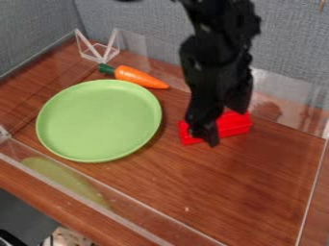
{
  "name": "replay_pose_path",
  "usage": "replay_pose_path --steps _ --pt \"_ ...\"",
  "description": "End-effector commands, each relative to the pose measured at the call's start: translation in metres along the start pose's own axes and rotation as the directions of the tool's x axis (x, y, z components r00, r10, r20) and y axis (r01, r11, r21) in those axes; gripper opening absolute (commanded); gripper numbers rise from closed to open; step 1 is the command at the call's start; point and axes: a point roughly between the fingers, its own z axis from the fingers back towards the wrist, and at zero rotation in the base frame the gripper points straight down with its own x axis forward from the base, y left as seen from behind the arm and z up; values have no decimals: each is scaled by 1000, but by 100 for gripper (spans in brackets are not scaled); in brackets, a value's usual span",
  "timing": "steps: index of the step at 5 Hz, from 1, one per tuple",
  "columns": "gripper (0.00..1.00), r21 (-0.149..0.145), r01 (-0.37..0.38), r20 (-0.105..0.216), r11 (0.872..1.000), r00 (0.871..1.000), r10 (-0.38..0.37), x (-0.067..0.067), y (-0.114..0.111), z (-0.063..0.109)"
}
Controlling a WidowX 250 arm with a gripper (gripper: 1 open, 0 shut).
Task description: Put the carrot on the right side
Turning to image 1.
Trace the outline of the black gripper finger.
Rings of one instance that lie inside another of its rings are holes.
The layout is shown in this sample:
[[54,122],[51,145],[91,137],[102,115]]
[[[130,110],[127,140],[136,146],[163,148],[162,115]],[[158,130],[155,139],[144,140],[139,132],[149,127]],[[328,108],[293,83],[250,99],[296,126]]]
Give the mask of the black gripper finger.
[[247,78],[234,86],[226,95],[225,106],[238,114],[247,112],[253,93],[253,78]]
[[187,132],[194,138],[203,139],[211,147],[219,144],[217,119],[223,113],[223,108],[189,107],[185,114]]

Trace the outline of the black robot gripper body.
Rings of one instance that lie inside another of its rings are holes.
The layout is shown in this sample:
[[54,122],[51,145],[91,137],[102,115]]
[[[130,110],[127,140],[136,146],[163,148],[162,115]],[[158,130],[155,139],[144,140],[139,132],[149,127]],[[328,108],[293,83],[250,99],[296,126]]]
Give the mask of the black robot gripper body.
[[251,37],[223,34],[191,35],[181,44],[181,68],[190,89],[187,107],[227,108],[229,90],[247,78]]

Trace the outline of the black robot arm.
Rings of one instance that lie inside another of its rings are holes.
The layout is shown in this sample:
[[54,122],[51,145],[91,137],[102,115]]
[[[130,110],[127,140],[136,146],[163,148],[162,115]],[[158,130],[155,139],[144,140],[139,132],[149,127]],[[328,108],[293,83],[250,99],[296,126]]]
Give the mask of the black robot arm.
[[226,109],[247,112],[253,93],[250,48],[261,34],[261,17],[250,0],[174,0],[181,3],[194,34],[179,48],[190,88],[185,122],[191,136],[219,143],[217,119]]

